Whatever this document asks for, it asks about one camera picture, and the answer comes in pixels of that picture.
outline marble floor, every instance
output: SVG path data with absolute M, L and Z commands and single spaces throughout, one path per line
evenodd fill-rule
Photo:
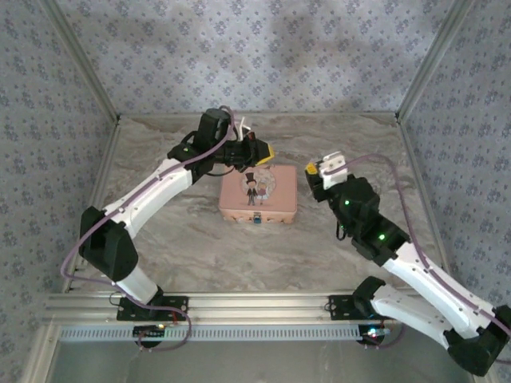
M 121 198 L 148 176 L 200 116 L 121 119 L 105 204 Z M 218 209 L 220 179 L 203 177 L 156 213 L 135 238 L 141 267 L 166 291 L 273 291 L 353 289 L 374 275 L 404 282 L 366 261 L 348 240 L 335 238 L 335 217 L 311 196 L 303 167 L 341 150 L 348 160 L 378 152 L 397 165 L 414 227 L 437 263 L 426 214 L 391 118 L 358 115 L 254 115 L 251 127 L 276 151 L 273 164 L 298 168 L 298 213 L 292 225 L 224 221 Z M 389 169 L 370 162 L 351 171 L 380 193 L 381 212 L 406 229 Z M 98 276 L 94 269 L 85 272 Z M 81 290 L 101 286 L 84 285 Z

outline purple cable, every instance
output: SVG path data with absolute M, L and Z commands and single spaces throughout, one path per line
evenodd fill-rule
M 331 172 L 325 172 L 325 174 L 327 176 L 331 176 L 335 173 L 339 173 L 342 170 L 348 168 L 348 166 L 355 165 L 360 162 L 365 162 L 365 161 L 371 160 L 371 159 L 383 160 L 386 162 L 387 165 L 389 165 L 390 170 L 392 172 L 392 176 L 394 177 L 394 183 L 396 185 L 396 189 L 398 190 L 399 199 L 401 200 L 403 214 L 405 215 L 405 221 L 406 221 L 406 225 L 408 226 L 408 231 L 410 232 L 410 237 L 412 239 L 412 243 L 415 246 L 415 250 L 417 251 L 418 257 L 421 259 L 422 264 L 424 265 L 424 267 L 426 269 L 429 269 L 430 264 L 428 263 L 426 256 L 424 255 L 424 253 L 422 253 L 422 249 L 421 249 L 420 245 L 418 244 L 418 239 L 415 234 L 414 227 L 412 226 L 410 216 L 408 214 L 409 211 L 408 211 L 408 207 L 406 206 L 405 195 L 402 192 L 401 184 L 399 183 L 398 169 L 395 167 L 394 163 L 390 160 L 390 158 L 388 158 L 387 156 L 384 156 L 383 154 L 378 154 L 378 153 L 367 154 L 365 156 L 360 156 L 359 158 L 355 158 L 354 160 L 348 162 L 347 164 L 344 164 L 340 168 L 337 168 Z M 442 279 L 442 277 L 440 277 L 440 275 L 438 275 L 435 270 L 428 270 L 428 271 L 431 273 L 433 278 L 440 285 L 442 285 L 443 288 L 445 288 L 447 291 L 449 291 L 456 299 L 465 303 L 468 307 L 470 307 L 471 310 L 477 311 L 479 309 L 479 307 L 476 304 L 472 303 L 469 299 L 465 298 L 463 295 L 458 293 L 453 287 L 451 287 L 449 285 L 449 283 L 444 281 Z M 502 323 L 501 321 L 496 319 L 492 314 L 487 313 L 485 310 L 480 310 L 480 312 L 481 312 L 481 315 L 483 315 L 485 318 L 488 318 L 491 322 L 495 323 L 495 325 L 497 325 L 502 331 L 504 331 L 507 334 L 508 337 L 511 338 L 511 329 L 506 327 L 504 325 L 504 323 Z M 508 364 L 511 365 L 511 361 L 504 361 L 501 359 L 497 359 L 496 362 L 506 364 L 506 365 L 508 365 Z
M 111 211 L 108 215 L 106 215 L 104 218 L 100 219 L 99 222 L 97 222 L 95 225 L 93 225 L 76 242 L 76 244 L 73 246 L 71 251 L 65 257 L 64 262 L 63 262 L 63 264 L 61 266 L 61 275 L 64 278 L 70 279 L 72 281 L 95 282 L 95 283 L 102 283 L 102 284 L 104 284 L 106 286 L 115 286 L 121 293 L 126 295 L 126 298 L 128 298 L 131 302 L 135 303 L 136 305 L 138 305 L 139 307 L 141 307 L 143 309 L 171 311 L 171 312 L 174 312 L 174 313 L 182 315 L 186 319 L 186 321 L 188 322 L 188 332 L 186 333 L 186 336 L 183 338 L 182 341 L 180 341 L 176 345 L 172 345 L 172 346 L 169 346 L 169 347 L 159 348 L 159 349 L 157 349 L 157 351 L 169 351 L 171 349 L 177 349 L 178 347 L 181 347 L 182 345 L 184 345 L 184 343 L 186 343 L 188 341 L 188 339 L 192 335 L 192 320 L 190 319 L 188 314 L 186 314 L 183 310 L 176 309 L 176 308 L 170 307 L 170 306 L 149 306 L 149 305 L 145 305 L 144 303 L 137 301 L 133 296 L 128 294 L 120 286 L 113 285 L 111 282 L 108 282 L 108 281 L 105 281 L 105 280 L 102 280 L 102 279 L 77 277 L 77 276 L 74 276 L 74 275 L 68 273 L 67 270 L 69 268 L 69 263 L 71 262 L 71 259 L 78 252 L 78 250 L 85 243 L 85 241 L 94 232 L 96 232 L 101 226 L 103 226 L 109 219 L 111 219 L 114 216 L 116 216 L 117 214 L 119 214 L 121 209 L 126 209 L 133 201 L 135 201 L 137 198 L 139 198 L 142 194 L 144 194 L 155 183 L 157 183 L 161 178 L 165 177 L 167 174 L 169 174 L 171 172 L 174 172 L 175 170 L 177 170 L 179 168 L 183 168 L 186 165 L 193 164 L 194 162 L 200 161 L 200 160 L 210 156 L 211 154 L 216 152 L 219 148 L 221 148 L 225 144 L 225 142 L 229 139 L 229 137 L 231 136 L 231 134 L 234 131 L 234 129 L 236 129 L 236 126 L 235 126 L 235 122 L 234 122 L 234 112 L 231 110 L 231 108 L 229 108 L 228 106 L 222 105 L 222 106 L 220 106 L 220 109 L 225 109 L 229 113 L 229 116 L 231 117 L 231 124 L 229 125 L 227 133 L 222 138 L 222 140 L 219 141 L 218 144 L 216 144 L 213 148 L 211 148 L 207 152 L 204 152 L 204 153 L 202 153 L 202 154 L 200 154 L 200 155 L 198 155 L 196 157 L 191 158 L 190 160 L 183 161 L 183 162 L 181 162 L 179 164 L 176 164 L 176 165 L 170 167 L 169 169 L 165 170 L 164 172 L 160 173 L 158 176 L 156 176 L 153 179 L 151 179 L 150 181 L 148 181 L 148 183 L 146 183 L 139 190 L 137 190 L 135 193 L 133 193 L 133 195 L 131 195 L 120 207 L 118 207 L 114 211 Z

